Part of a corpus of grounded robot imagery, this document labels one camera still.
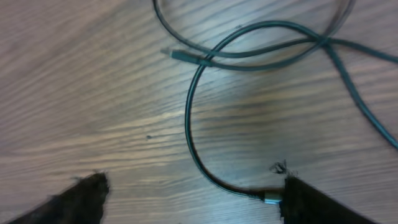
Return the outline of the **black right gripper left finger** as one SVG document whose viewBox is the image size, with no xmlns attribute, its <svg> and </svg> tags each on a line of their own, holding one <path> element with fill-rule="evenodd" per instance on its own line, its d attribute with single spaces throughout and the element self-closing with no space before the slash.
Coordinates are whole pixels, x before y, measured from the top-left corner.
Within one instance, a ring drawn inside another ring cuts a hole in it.
<svg viewBox="0 0 398 224">
<path fill-rule="evenodd" d="M 7 224 L 100 224 L 109 194 L 105 172 L 95 172 Z"/>
</svg>

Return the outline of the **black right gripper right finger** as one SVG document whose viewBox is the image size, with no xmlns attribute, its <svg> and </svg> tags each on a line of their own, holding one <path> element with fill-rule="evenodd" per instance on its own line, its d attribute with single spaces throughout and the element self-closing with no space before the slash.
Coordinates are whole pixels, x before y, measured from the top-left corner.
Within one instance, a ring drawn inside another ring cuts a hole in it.
<svg viewBox="0 0 398 224">
<path fill-rule="evenodd" d="M 284 224 L 376 224 L 296 177 L 285 161 L 270 170 L 285 175 L 284 188 L 269 196 L 270 204 L 279 205 Z"/>
</svg>

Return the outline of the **black cable small plug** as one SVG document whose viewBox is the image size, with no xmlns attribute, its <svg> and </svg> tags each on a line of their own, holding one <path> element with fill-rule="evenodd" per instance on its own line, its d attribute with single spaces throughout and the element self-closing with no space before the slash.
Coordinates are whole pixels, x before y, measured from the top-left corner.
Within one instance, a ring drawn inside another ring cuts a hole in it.
<svg viewBox="0 0 398 224">
<path fill-rule="evenodd" d="M 273 45 L 270 47 L 266 47 L 264 49 L 255 50 L 252 52 L 241 52 L 241 53 L 226 53 L 222 52 L 221 50 L 230 44 L 233 40 L 237 39 L 238 37 L 247 34 L 251 31 L 258 30 L 258 29 L 265 29 L 265 28 L 272 28 L 272 27 L 283 27 L 287 29 L 291 29 L 297 31 L 303 35 L 306 35 L 306 39 L 299 39 L 293 40 L 290 42 L 285 42 L 279 45 Z M 312 42 L 313 46 L 311 46 L 308 50 L 293 56 L 291 58 L 281 60 L 280 62 L 274 62 L 267 65 L 259 65 L 253 67 L 240 67 L 240 66 L 232 66 L 232 65 L 224 65 L 220 63 L 215 63 L 212 61 L 213 57 L 223 57 L 223 58 L 246 58 L 246 57 L 253 57 L 257 55 L 266 54 L 275 50 L 280 50 L 286 47 L 291 47 L 293 45 L 303 44 L 307 42 Z M 193 137 L 192 137 L 192 130 L 191 130 L 191 112 L 192 112 L 192 103 L 195 94 L 195 90 L 197 89 L 197 84 L 200 80 L 200 77 L 204 70 L 207 67 L 216 67 L 221 68 L 224 70 L 234 70 L 234 71 L 243 71 L 243 72 L 256 72 L 262 70 L 272 70 L 280 67 L 286 67 L 291 65 L 299 60 L 303 59 L 307 55 L 311 54 L 312 52 L 316 51 L 319 48 L 322 48 L 326 54 L 330 57 L 331 61 L 333 62 L 335 68 L 340 73 L 340 77 L 343 80 L 346 89 L 349 91 L 351 98 L 355 102 L 358 109 L 362 112 L 362 114 L 368 119 L 368 121 L 374 126 L 374 128 L 379 132 L 379 134 L 389 142 L 394 148 L 397 147 L 397 140 L 390 134 L 390 132 L 377 120 L 371 110 L 366 106 L 365 102 L 361 98 L 360 94 L 358 93 L 354 83 L 349 76 L 349 73 L 346 70 L 346 67 L 343 65 L 343 62 L 340 60 L 338 54 L 334 51 L 332 45 L 344 45 L 346 47 L 358 50 L 360 52 L 372 55 L 373 57 L 381 58 L 383 60 L 397 63 L 397 57 L 392 56 L 389 54 L 382 53 L 380 51 L 371 49 L 361 44 L 357 44 L 354 42 L 350 42 L 347 40 L 341 39 L 334 39 L 330 37 L 328 34 L 317 34 L 314 31 L 310 30 L 309 28 L 302 26 L 300 24 L 296 24 L 294 22 L 288 21 L 264 21 L 258 22 L 246 27 L 243 27 L 236 32 L 233 32 L 231 35 L 227 36 L 223 39 L 220 43 L 218 43 L 213 49 L 206 49 L 202 46 L 195 46 L 192 43 L 185 41 L 185 45 L 197 49 L 203 53 L 206 53 L 205 57 L 199 57 L 197 55 L 192 55 L 188 53 L 171 53 L 170 56 L 174 59 L 181 60 L 183 62 L 193 63 L 198 65 L 198 69 L 193 76 L 192 82 L 188 89 L 187 99 L 185 103 L 185 137 L 187 140 L 187 146 L 192 156 L 193 161 L 195 162 L 198 170 L 208 179 L 213 185 L 229 192 L 234 195 L 240 195 L 243 197 L 254 198 L 257 200 L 262 200 L 264 203 L 269 203 L 269 196 L 275 196 L 280 193 L 281 189 L 264 189 L 264 190 L 250 190 L 250 189 L 242 189 L 233 185 L 230 185 L 226 182 L 215 177 L 211 172 L 209 172 L 205 165 L 199 158 L 197 150 L 195 148 Z"/>
</svg>

